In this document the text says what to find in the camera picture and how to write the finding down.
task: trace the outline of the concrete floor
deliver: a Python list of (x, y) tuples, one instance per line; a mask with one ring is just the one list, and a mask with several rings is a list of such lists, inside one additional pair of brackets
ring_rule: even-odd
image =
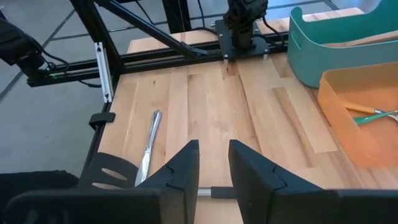
[[(196, 0), (188, 0), (191, 17), (200, 16)], [(227, 0), (201, 0), (205, 15), (221, 14)], [(379, 0), (269, 0), (268, 19), (288, 17), (300, 6), (304, 13), (360, 7), (372, 10)], [(144, 0), (154, 22), (165, 21), (160, 0)], [(133, 3), (128, 9), (146, 19)], [(46, 51), (72, 62), (95, 58), (93, 43), (68, 0), (0, 0), (4, 15), (38, 40)], [(129, 24), (100, 8), (108, 29)], [(218, 17), (207, 19), (206, 23)], [(199, 19), (192, 21), (200, 26)], [(159, 25), (168, 31), (166, 24)], [(131, 39), (147, 37), (137, 29), (112, 32), (116, 47), (125, 53)], [(93, 137), (88, 121), (101, 111), (101, 90), (79, 83), (30, 88), (16, 66), (0, 61), (0, 172), (66, 170), (80, 175)]]

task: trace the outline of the butter knife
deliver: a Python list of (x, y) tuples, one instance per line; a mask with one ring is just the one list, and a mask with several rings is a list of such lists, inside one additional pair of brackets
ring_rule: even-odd
[(145, 147), (144, 157), (142, 158), (141, 164), (138, 168), (136, 183), (134, 184), (134, 186), (138, 186), (139, 184), (141, 184), (143, 181), (146, 180), (148, 176), (150, 154), (152, 152), (152, 146), (154, 145), (156, 131), (157, 128), (159, 127), (161, 117), (162, 117), (161, 110), (156, 110), (154, 112), (154, 115), (152, 116), (152, 124), (150, 126), (147, 146)]

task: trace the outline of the wooden table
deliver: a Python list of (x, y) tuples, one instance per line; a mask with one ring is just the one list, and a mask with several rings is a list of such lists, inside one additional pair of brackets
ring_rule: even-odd
[[(345, 9), (306, 19), (359, 13)], [(285, 31), (289, 19), (269, 24)], [(263, 33), (271, 32), (259, 27)], [(189, 44), (216, 40), (205, 31), (173, 36)], [(163, 47), (152, 38), (133, 40), (129, 52)], [(350, 162), (318, 107), (316, 94), (296, 79), (286, 54), (123, 75), (111, 107), (116, 119), (106, 125), (99, 151), (139, 166), (152, 113), (161, 109), (150, 174), (190, 139), (199, 139), (199, 186), (232, 186), (228, 141), (238, 139), (326, 189), (398, 188), (397, 167), (359, 169)], [(198, 198), (196, 223), (242, 223), (242, 219), (235, 200)]]

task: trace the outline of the orange plastic tray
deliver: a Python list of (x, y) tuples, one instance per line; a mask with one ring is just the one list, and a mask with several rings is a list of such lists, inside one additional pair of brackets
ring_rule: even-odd
[(380, 118), (358, 126), (343, 101), (384, 111), (398, 109), (398, 62), (326, 71), (318, 102), (348, 157), (359, 167), (398, 165), (398, 122)]

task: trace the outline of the teal bin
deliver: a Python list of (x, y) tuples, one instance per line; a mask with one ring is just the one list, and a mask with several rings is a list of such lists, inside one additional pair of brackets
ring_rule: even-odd
[(398, 40), (341, 48), (322, 45), (398, 30), (397, 10), (398, 0), (382, 0), (367, 14), (305, 22), (301, 8), (294, 8), (287, 54), (297, 78), (318, 88), (326, 70), (397, 61)]

